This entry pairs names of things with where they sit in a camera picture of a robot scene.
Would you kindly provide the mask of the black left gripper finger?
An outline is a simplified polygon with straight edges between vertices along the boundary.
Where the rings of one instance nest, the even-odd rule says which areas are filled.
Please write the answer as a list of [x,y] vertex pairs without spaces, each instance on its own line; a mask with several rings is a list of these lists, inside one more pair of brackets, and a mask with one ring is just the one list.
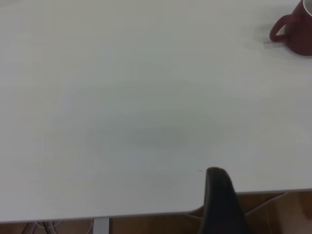
[[200,234],[248,234],[249,225],[228,173],[218,167],[206,172]]

